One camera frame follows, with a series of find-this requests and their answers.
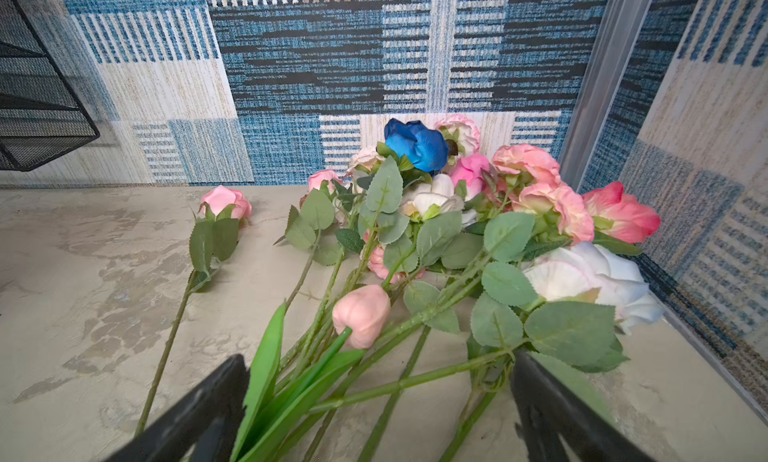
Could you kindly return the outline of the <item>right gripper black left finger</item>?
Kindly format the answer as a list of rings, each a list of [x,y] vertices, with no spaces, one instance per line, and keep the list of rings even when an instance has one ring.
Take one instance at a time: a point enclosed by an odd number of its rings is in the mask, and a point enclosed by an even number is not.
[[[249,372],[233,355],[138,437],[108,457],[124,461],[228,461],[244,418]]]

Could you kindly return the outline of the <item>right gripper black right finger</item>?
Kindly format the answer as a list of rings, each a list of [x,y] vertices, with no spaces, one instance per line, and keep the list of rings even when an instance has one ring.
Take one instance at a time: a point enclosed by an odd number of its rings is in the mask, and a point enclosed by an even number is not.
[[[515,352],[511,391],[530,461],[650,461],[622,435],[580,371],[549,356]]]

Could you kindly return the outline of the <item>white and pale blue rose stem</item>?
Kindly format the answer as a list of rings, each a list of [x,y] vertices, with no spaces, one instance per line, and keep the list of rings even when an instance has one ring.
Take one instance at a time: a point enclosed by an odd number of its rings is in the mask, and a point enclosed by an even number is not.
[[[413,285],[426,289],[425,308],[393,329],[375,325],[368,338],[362,338],[358,331],[351,332],[354,347],[371,353],[328,400],[313,406],[311,413],[321,414],[392,395],[461,372],[483,378],[497,367],[506,373],[525,352],[567,377],[576,370],[609,372],[626,359],[617,332],[628,331],[638,323],[652,324],[662,312],[634,262],[588,242],[558,248],[525,268],[483,254],[443,290],[420,281]],[[463,363],[348,394],[348,388],[402,339],[443,315],[452,315],[454,305],[468,298],[477,287],[483,292],[473,307],[470,326],[473,341],[482,348],[479,355]]]

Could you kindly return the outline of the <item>small pink rosebud stem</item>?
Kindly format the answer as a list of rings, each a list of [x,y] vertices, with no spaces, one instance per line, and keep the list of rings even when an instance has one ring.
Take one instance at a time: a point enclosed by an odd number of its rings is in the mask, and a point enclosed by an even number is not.
[[[189,298],[205,289],[213,281],[222,263],[232,256],[239,242],[241,227],[246,224],[251,211],[252,206],[242,192],[224,186],[212,189],[201,198],[188,242],[192,269],[142,407],[134,437],[142,434],[147,426]]]

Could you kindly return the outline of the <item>pink peony double stem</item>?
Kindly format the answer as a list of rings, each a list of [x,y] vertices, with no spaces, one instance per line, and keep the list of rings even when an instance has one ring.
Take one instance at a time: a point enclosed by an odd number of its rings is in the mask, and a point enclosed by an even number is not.
[[[411,313],[384,341],[419,326],[454,332],[455,305],[472,297],[472,336],[495,348],[523,343],[526,317],[546,302],[525,262],[595,234],[583,198],[530,145],[434,160],[416,146],[388,146],[368,183],[362,226],[382,248],[385,279],[403,278]]]

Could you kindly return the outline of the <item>dark pink rose stem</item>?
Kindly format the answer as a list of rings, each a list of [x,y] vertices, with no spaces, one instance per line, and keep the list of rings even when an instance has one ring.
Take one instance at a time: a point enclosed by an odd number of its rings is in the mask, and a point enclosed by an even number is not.
[[[639,244],[661,225],[656,211],[627,194],[620,182],[584,195],[564,183],[536,183],[521,191],[513,210],[534,216],[532,241],[546,250],[590,242],[636,256],[642,253]]]

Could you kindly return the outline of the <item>cream white rose stem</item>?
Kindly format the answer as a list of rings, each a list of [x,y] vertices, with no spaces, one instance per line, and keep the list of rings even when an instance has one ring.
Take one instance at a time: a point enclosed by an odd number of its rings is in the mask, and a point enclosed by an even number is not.
[[[454,191],[452,179],[446,174],[438,174],[431,183],[418,183],[409,186],[402,196],[399,208],[391,213],[383,210],[376,212],[367,208],[368,191],[356,183],[355,190],[363,194],[359,216],[359,229],[365,228],[362,238],[365,243],[370,238],[370,229],[376,226],[377,246],[370,251],[367,258],[370,270],[376,264],[385,265],[384,249],[394,244],[403,235],[409,235],[415,247],[415,254],[422,266],[435,263],[446,250],[450,242],[458,235],[460,229],[456,224],[448,225],[442,232],[432,230],[429,235],[435,235],[435,240],[429,240],[430,245],[424,245],[419,240],[419,231],[428,225],[428,220],[439,218],[446,213],[458,213],[461,224],[467,226],[474,222],[476,212],[471,209],[463,212],[464,199]]]

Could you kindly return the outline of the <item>pale pink rose back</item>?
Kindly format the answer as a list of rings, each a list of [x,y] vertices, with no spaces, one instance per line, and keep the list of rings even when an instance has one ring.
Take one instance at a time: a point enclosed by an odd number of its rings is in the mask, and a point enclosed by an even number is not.
[[[434,125],[451,146],[451,152],[460,156],[471,156],[480,152],[481,134],[476,123],[461,114],[452,114]]]

